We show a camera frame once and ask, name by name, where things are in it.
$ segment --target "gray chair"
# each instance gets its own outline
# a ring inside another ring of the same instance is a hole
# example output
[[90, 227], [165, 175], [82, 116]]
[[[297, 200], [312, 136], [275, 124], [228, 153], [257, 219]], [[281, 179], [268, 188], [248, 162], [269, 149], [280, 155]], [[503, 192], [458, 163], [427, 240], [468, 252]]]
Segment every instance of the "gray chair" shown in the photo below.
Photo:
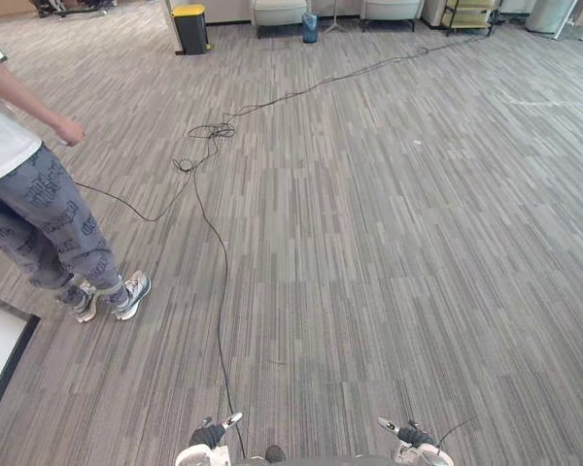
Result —
[[309, 10], [307, 0], [250, 0], [252, 23], [260, 37], [262, 26], [299, 24], [302, 14]]
[[371, 20], [409, 21], [415, 31], [425, 0], [362, 0], [360, 24], [362, 30]]

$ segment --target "black cable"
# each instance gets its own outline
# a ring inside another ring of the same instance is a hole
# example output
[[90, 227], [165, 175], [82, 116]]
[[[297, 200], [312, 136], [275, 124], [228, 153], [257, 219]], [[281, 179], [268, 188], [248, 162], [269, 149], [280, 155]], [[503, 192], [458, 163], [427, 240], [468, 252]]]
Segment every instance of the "black cable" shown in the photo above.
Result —
[[454, 430], [462, 427], [465, 424], [468, 424], [469, 422], [472, 422], [473, 420], [475, 420], [477, 418], [477, 416], [473, 416], [470, 417], [469, 419], [465, 420], [464, 422], [461, 422], [460, 424], [458, 424], [456, 427], [452, 427], [451, 429], [449, 429], [447, 431], [447, 433], [445, 435], [442, 436], [442, 438], [438, 441], [438, 446], [436, 447], [437, 449], [440, 449], [440, 446], [443, 444], [443, 440], [445, 440], [445, 438], [451, 434]]
[[[228, 284], [228, 277], [229, 277], [229, 259], [228, 259], [226, 246], [224, 245], [224, 241], [223, 241], [223, 238], [221, 237], [221, 234], [216, 229], [216, 227], [212, 224], [212, 221], [207, 217], [207, 214], [205, 213], [205, 207], [203, 207], [203, 201], [201, 199], [201, 195], [198, 192], [198, 184], [196, 183], [196, 171], [197, 170], [198, 170], [197, 168], [193, 170], [193, 176], [192, 176], [192, 181], [194, 182], [194, 194], [196, 194], [196, 200], [198, 201], [198, 205], [201, 208], [201, 214], [203, 215], [203, 219], [205, 220], [205, 223], [207, 223], [207, 225], [212, 229], [212, 231], [216, 235], [216, 238], [218, 239], [218, 242], [221, 244], [221, 247], [223, 248], [223, 256], [224, 256], [223, 295], [221, 296], [221, 302], [220, 302], [220, 305], [218, 308], [216, 331], [217, 331], [217, 335], [218, 335], [218, 339], [217, 339], [218, 340], [218, 353], [219, 353], [219, 357], [221, 359], [221, 367], [223, 368], [224, 387], [226, 389], [226, 402], [228, 404], [229, 410], [231, 411], [231, 414], [234, 414], [235, 409], [233, 409], [233, 402], [231, 401], [231, 390], [229, 387], [229, 375], [228, 375], [228, 372], [226, 371], [226, 366], [224, 365], [223, 343], [222, 343], [222, 341], [223, 341], [223, 329], [221, 326], [221, 323], [223, 320], [224, 297], [226, 296], [226, 287]], [[237, 429], [237, 436], [238, 436], [238, 439], [240, 440], [240, 449], [242, 450], [242, 456], [244, 457], [244, 459], [246, 459], [246, 451], [244, 450], [244, 441], [242, 440], [242, 434], [240, 433], [239, 424], [236, 423], [235, 428]]]
[[[445, 50], [445, 49], [449, 49], [451, 47], [456, 47], [456, 46], [468, 44], [471, 42], [482, 41], [482, 40], [485, 40], [486, 38], [487, 37], [474, 38], [474, 39], [469, 39], [467, 41], [459, 41], [456, 43], [450, 43], [450, 44], [446, 44], [444, 46], [439, 46], [439, 47], [435, 47], [435, 48], [422, 47], [421, 51], [419, 51], [415, 54], [412, 54], [412, 55], [392, 56], [391, 58], [387, 58], [387, 59], [378, 61], [376, 63], [373, 63], [372, 65], [368, 65], [368, 66], [365, 66], [363, 68], [359, 68], [358, 70], [353, 71], [352, 73], [349, 73], [347, 75], [325, 78], [325, 79], [319, 81], [318, 83], [315, 83], [315, 84], [307, 87], [304, 90], [300, 90], [297, 92], [287, 92], [283, 96], [278, 97], [278, 98], [273, 99], [273, 100], [270, 100], [269, 102], [265, 102], [262, 104], [256, 104], [256, 105], [244, 106], [244, 107], [240, 108], [240, 110], [234, 114], [225, 113], [225, 114], [223, 114], [223, 121], [222, 122], [203, 124], [203, 125], [193, 127], [188, 132], [188, 137], [194, 138], [194, 139], [205, 139], [206, 140], [205, 145], [207, 148], [207, 154], [205, 155], [205, 157], [198, 160], [197, 162], [193, 162], [191, 159], [189, 159], [187, 157], [172, 160], [172, 163], [175, 166], [175, 168], [177, 168], [179, 171], [181, 171], [183, 173], [188, 173], [189, 178], [186, 180], [186, 182], [184, 184], [182, 184], [182, 186], [177, 191], [177, 193], [173, 196], [173, 198], [168, 203], [168, 205], [164, 209], [162, 209], [162, 211], [157, 216], [154, 216], [154, 217], [144, 216], [135, 207], [133, 207], [129, 202], [125, 201], [124, 199], [121, 199], [119, 196], [112, 194], [110, 192], [107, 192], [103, 189], [89, 186], [88, 184], [76, 182], [76, 184], [78, 186], [84, 187], [86, 189], [90, 189], [91, 191], [98, 192], [100, 194], [104, 194], [108, 197], [111, 197], [112, 199], [115, 199], [115, 200], [121, 202], [123, 205], [125, 205], [126, 207], [131, 209], [134, 212], [134, 214], [136, 214], [142, 220], [148, 221], [148, 222], [155, 222], [155, 221], [160, 220], [163, 216], [165, 216], [170, 211], [171, 207], [179, 199], [181, 194], [186, 190], [186, 187], [188, 187], [188, 185], [190, 183], [190, 177], [191, 177], [191, 180], [194, 183], [194, 193], [196, 194], [196, 199], [197, 199], [199, 207], [201, 209], [201, 215], [203, 216], [203, 219], [205, 220], [207, 225], [210, 227], [210, 229], [216, 235], [216, 238], [218, 239], [218, 241], [221, 244], [221, 247], [223, 249], [224, 280], [223, 280], [223, 293], [222, 293], [220, 305], [218, 308], [218, 314], [217, 314], [217, 340], [218, 340], [219, 357], [221, 360], [221, 366], [223, 368], [223, 378], [224, 378], [224, 388], [226, 391], [226, 401], [227, 401], [229, 410], [231, 411], [232, 414], [234, 413], [234, 409], [233, 409], [233, 403], [231, 401], [231, 389], [229, 386], [228, 372], [226, 370], [226, 366], [224, 365], [223, 343], [222, 343], [222, 339], [223, 339], [223, 336], [222, 336], [223, 305], [224, 305], [224, 298], [226, 296], [226, 289], [228, 286], [228, 269], [229, 269], [228, 253], [226, 250], [226, 246], [224, 245], [224, 241], [223, 241], [221, 234], [216, 229], [216, 227], [214, 226], [212, 221], [207, 217], [207, 214], [205, 212], [205, 207], [203, 206], [203, 201], [202, 201], [201, 196], [198, 192], [198, 184], [196, 182], [196, 172], [198, 171], [198, 168], [203, 163], [205, 163], [207, 160], [215, 157], [216, 155], [218, 155], [220, 153], [220, 139], [230, 139], [235, 135], [235, 127], [231, 124], [231, 122], [234, 119], [236, 119], [237, 117], [243, 117], [245, 115], [256, 112], [257, 110], [261, 110], [261, 109], [264, 109], [266, 107], [270, 107], [272, 105], [275, 105], [279, 102], [284, 102], [284, 101], [290, 100], [294, 97], [298, 97], [300, 95], [307, 94], [309, 92], [312, 92], [316, 88], [318, 88], [322, 85], [328, 84], [328, 83], [335, 83], [338, 81], [348, 80], [350, 78], [354, 78], [354, 77], [361, 76], [361, 75], [364, 75], [366, 73], [370, 73], [372, 71], [378, 70], [380, 68], [383, 68], [383, 67], [390, 65], [390, 64], [393, 64], [393, 63], [400, 63], [404, 60], [412, 60], [412, 59], [418, 58], [420, 56], [428, 55], [434, 51]], [[235, 424], [235, 427], [237, 429], [237, 435], [238, 435], [238, 439], [240, 442], [240, 448], [242, 450], [242, 456], [244, 457], [244, 459], [246, 459], [246, 451], [244, 449], [244, 441], [242, 439], [242, 434], [240, 432], [239, 425]], [[443, 439], [458, 427], [460, 427], [460, 426], [458, 425], [454, 429], [447, 432], [447, 434], [443, 437]]]

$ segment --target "yellow trash can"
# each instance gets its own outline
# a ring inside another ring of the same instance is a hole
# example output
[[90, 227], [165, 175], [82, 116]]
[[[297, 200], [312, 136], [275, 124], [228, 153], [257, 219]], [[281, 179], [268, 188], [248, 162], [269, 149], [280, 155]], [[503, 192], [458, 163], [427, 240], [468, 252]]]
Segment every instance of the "yellow trash can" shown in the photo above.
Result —
[[180, 5], [172, 12], [175, 26], [182, 43], [182, 51], [177, 54], [199, 55], [209, 48], [205, 27], [205, 7], [203, 5]]

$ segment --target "hand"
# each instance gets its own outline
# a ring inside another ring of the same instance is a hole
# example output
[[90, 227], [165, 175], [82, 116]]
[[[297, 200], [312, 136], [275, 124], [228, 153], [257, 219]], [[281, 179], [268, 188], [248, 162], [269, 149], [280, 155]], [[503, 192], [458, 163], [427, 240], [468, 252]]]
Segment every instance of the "hand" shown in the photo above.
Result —
[[60, 117], [52, 128], [56, 136], [67, 146], [75, 146], [85, 136], [85, 128], [81, 124], [64, 116]]
[[188, 446], [193, 447], [195, 445], [203, 444], [207, 445], [210, 449], [214, 449], [223, 435], [224, 427], [220, 424], [201, 427], [192, 433]]

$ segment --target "sneaker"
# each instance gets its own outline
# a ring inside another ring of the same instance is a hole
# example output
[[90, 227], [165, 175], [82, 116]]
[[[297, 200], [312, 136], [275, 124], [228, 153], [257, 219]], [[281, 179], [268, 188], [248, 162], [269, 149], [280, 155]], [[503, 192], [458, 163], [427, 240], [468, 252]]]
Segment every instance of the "sneaker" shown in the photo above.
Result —
[[97, 315], [97, 295], [95, 294], [95, 287], [88, 282], [82, 282], [80, 289], [85, 296], [82, 302], [74, 307], [74, 316], [79, 323], [87, 323]]
[[149, 280], [147, 274], [139, 270], [134, 272], [134, 275], [129, 280], [125, 281], [125, 287], [129, 298], [125, 304], [117, 306], [113, 310], [117, 320], [128, 320], [136, 315], [138, 305], [152, 289], [152, 281]]

